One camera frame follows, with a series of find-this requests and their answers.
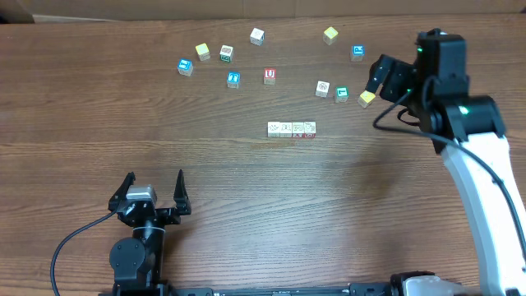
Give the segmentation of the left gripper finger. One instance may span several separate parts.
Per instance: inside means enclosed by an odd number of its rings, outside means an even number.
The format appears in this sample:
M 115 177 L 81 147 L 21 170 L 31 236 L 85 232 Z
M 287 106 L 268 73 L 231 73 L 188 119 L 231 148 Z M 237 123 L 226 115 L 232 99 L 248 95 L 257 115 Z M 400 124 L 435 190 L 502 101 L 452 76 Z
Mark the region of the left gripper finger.
M 191 214 L 191 202 L 189 200 L 187 190 L 185 187 L 184 173 L 180 169 L 174 189 L 173 200 L 176 204 L 176 209 L 179 215 Z
M 123 211 L 127 207 L 129 200 L 127 199 L 127 193 L 131 185 L 134 184 L 136 175 L 133 172 L 127 174 L 122 181 L 122 184 L 117 191 L 110 197 L 108 201 L 108 210 L 112 212 Z

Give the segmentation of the white block red C side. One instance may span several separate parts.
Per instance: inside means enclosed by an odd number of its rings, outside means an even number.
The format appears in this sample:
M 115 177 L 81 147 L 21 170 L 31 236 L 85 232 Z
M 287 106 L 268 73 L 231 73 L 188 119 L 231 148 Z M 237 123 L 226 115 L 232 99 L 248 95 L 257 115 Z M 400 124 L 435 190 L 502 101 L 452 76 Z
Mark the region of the white block red C side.
M 316 123 L 315 122 L 304 122 L 304 136 L 306 138 L 314 138 L 316 136 Z

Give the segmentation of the blue L block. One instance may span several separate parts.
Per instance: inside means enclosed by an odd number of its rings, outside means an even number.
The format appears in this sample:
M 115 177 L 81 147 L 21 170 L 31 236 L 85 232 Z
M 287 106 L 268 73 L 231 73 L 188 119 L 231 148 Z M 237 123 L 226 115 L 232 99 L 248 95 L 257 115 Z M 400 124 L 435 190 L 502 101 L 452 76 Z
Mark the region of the blue L block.
M 304 122 L 293 122 L 292 123 L 292 137 L 303 138 L 305 136 Z

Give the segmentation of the red U block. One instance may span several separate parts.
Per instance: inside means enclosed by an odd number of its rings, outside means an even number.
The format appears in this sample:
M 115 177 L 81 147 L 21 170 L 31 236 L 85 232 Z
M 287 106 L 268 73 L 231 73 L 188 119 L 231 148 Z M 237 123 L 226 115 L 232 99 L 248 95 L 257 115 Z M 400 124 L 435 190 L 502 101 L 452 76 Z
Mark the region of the red U block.
M 276 69 L 265 68 L 263 82 L 265 85 L 274 85 L 276 83 Z

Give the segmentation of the green R block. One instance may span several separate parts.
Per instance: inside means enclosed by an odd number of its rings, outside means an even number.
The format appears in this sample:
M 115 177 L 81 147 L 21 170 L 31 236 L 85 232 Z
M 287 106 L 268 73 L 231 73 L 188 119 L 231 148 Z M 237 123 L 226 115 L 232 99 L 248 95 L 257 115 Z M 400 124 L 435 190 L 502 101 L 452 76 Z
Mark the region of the green R block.
M 293 134 L 293 124 L 281 122 L 279 125 L 279 136 L 280 137 L 292 137 Z

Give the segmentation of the plain white block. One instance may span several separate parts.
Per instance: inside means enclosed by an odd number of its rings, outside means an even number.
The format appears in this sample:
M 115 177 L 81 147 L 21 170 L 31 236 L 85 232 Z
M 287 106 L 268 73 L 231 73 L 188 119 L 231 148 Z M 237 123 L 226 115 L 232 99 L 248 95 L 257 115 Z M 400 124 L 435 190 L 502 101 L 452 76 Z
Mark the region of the plain white block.
M 267 136 L 268 137 L 280 137 L 280 122 L 268 122 L 267 123 Z

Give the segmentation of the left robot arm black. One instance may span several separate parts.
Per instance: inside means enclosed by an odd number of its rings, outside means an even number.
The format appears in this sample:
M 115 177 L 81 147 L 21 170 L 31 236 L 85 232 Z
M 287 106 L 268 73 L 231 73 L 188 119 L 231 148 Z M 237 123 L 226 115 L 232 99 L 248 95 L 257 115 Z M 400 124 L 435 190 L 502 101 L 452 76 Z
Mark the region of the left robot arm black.
M 130 172 L 108 202 L 108 209 L 132 228 L 132 235 L 117 241 L 110 253 L 113 295 L 170 295 L 172 288 L 162 279 L 165 227 L 180 224 L 191 214 L 184 174 L 178 173 L 173 200 L 175 206 L 158 208 L 151 185 L 136 186 Z

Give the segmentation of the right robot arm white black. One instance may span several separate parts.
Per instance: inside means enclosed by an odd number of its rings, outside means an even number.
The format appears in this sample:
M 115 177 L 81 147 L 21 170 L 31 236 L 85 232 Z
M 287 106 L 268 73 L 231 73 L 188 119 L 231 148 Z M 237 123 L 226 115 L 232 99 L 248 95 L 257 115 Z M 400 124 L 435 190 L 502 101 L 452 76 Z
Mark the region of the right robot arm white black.
M 506 127 L 495 100 L 471 96 L 467 42 L 434 29 L 407 63 L 382 54 L 366 93 L 417 120 L 404 133 L 431 140 L 454 179 L 473 236 L 478 295 L 525 293 L 525 206 L 514 179 Z

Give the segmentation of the blue P block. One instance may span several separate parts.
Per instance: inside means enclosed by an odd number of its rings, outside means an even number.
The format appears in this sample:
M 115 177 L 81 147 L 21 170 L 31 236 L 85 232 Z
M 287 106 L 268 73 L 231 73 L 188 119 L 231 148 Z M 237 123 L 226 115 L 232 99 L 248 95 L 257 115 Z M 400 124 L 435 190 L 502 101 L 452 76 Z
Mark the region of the blue P block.
M 361 62 L 365 56 L 365 47 L 362 44 L 355 44 L 350 53 L 352 62 Z

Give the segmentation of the green T block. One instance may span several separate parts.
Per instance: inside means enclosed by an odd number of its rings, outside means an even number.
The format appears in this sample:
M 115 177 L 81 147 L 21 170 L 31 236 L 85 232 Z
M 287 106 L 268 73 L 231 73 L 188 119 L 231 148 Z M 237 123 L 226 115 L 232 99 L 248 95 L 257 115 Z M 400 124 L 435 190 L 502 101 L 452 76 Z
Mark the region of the green T block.
M 347 86 L 336 86 L 335 87 L 335 102 L 344 103 L 349 98 L 349 91 Z

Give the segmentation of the yellow 8 block top right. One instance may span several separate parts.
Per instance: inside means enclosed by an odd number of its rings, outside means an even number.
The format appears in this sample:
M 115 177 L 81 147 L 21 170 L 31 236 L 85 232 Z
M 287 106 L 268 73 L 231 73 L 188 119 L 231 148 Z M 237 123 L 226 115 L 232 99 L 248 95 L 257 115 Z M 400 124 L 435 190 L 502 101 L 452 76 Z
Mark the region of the yellow 8 block top right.
M 327 45 L 332 45 L 338 38 L 339 32 L 332 26 L 328 27 L 323 32 L 323 41 Z

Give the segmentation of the white patterned block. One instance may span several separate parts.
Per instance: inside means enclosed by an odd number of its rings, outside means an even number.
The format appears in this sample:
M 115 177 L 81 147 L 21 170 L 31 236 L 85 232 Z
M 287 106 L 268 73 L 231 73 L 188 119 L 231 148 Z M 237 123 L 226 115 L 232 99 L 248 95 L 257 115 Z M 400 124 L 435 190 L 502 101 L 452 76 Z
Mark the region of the white patterned block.
M 316 84 L 315 96 L 326 98 L 330 90 L 330 83 L 326 81 L 318 81 Z

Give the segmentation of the white block top centre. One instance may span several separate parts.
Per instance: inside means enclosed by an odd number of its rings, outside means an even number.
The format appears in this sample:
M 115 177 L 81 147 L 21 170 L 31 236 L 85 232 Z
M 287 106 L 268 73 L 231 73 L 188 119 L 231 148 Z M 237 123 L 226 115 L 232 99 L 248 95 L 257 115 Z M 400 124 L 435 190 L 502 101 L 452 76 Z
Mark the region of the white block top centre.
M 261 46 L 265 40 L 265 32 L 261 29 L 254 28 L 250 34 L 250 42 L 254 45 Z

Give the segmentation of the white block green side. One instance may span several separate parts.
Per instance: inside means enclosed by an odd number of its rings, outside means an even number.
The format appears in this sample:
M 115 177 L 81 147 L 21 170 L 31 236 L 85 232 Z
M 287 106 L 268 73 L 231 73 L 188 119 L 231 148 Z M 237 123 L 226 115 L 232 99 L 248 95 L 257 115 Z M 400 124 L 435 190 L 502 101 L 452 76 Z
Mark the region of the white block green side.
M 232 62 L 234 48 L 224 44 L 219 51 L 219 59 L 223 62 Z

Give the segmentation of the yellow block top left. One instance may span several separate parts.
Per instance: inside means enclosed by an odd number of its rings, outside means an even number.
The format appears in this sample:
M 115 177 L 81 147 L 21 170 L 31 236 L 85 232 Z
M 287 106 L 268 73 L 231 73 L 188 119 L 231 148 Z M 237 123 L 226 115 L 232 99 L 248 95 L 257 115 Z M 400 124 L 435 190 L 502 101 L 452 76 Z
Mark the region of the yellow block top left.
M 210 59 L 210 50 L 206 43 L 198 44 L 196 46 L 196 53 L 202 62 Z

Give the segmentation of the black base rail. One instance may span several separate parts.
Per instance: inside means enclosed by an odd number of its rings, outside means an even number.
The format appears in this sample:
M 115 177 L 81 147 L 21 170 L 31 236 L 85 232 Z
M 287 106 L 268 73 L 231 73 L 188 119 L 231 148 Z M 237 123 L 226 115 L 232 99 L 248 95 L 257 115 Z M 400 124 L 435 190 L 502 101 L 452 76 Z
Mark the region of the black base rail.
M 354 283 L 335 287 L 273 288 L 273 289 L 176 289 L 171 285 L 159 285 L 155 289 L 122 291 L 114 287 L 103 296 L 117 295 L 171 295 L 171 296 L 391 296 L 398 293 L 390 283 Z

